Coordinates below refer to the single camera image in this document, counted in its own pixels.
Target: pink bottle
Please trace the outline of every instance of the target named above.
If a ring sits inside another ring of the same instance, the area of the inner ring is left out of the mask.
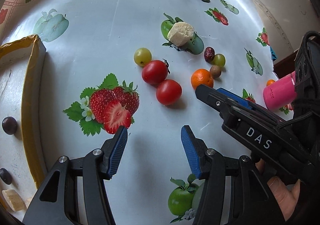
[[[295,72],[292,72],[264,88],[264,103],[270,111],[278,110],[293,102],[297,96],[294,91],[294,83]]]

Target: orange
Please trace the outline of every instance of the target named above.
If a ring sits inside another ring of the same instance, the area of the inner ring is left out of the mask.
[[[196,89],[200,84],[204,84],[213,88],[213,78],[206,69],[198,69],[191,76],[191,85]]]
[[[275,82],[275,80],[273,80],[273,79],[268,80],[267,86],[269,86],[270,84],[273,84],[274,82]]]

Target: human hand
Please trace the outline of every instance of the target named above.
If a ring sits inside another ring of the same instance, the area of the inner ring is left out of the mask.
[[[264,164],[265,162],[263,160],[256,163],[256,167],[260,173],[263,172]],[[295,183],[291,190],[288,190],[286,185],[277,176],[272,177],[267,184],[278,202],[284,219],[287,221],[293,214],[298,202],[300,194],[300,180]]]

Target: white lettering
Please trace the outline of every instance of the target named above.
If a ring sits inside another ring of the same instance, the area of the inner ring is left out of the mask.
[[[263,146],[264,146],[264,148],[269,148],[269,147],[270,147],[270,144],[268,144],[268,142],[270,142],[270,144],[272,143],[272,141],[271,141],[271,140],[267,140],[267,142],[266,142],[267,146],[266,146],[266,145],[263,145]]]
[[[247,136],[252,137],[253,134],[254,134],[254,129],[250,127],[247,132]]]
[[[259,144],[260,144],[261,138],[262,138],[262,134],[261,134],[259,137],[257,137],[254,141],[258,140],[258,141],[259,141]]]

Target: blue gripper pad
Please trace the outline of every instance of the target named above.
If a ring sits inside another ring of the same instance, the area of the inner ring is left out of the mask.
[[[109,166],[107,173],[110,177],[115,175],[118,171],[118,167],[121,161],[125,145],[127,144],[127,140],[128,130],[126,128],[123,128],[109,157]]]
[[[224,94],[225,96],[227,96],[227,97],[235,100],[236,102],[238,102],[240,105],[246,107],[247,109],[249,109],[249,110],[252,109],[252,108],[249,106],[248,101],[245,100],[245,99],[243,99],[243,98],[241,98],[240,96],[238,96],[238,95],[236,95],[236,94],[234,94],[234,93],[231,93],[231,92],[229,92],[229,91],[227,91],[227,90],[225,90],[225,89],[223,89],[223,88],[219,88],[219,89],[217,89],[217,91],[220,92],[220,93],[222,93],[222,94]]]
[[[192,143],[192,139],[195,140],[196,138],[190,131],[187,131],[186,126],[183,126],[181,128],[181,141],[189,162],[190,169],[192,173],[196,176],[196,178],[199,178],[201,176],[200,158]]]

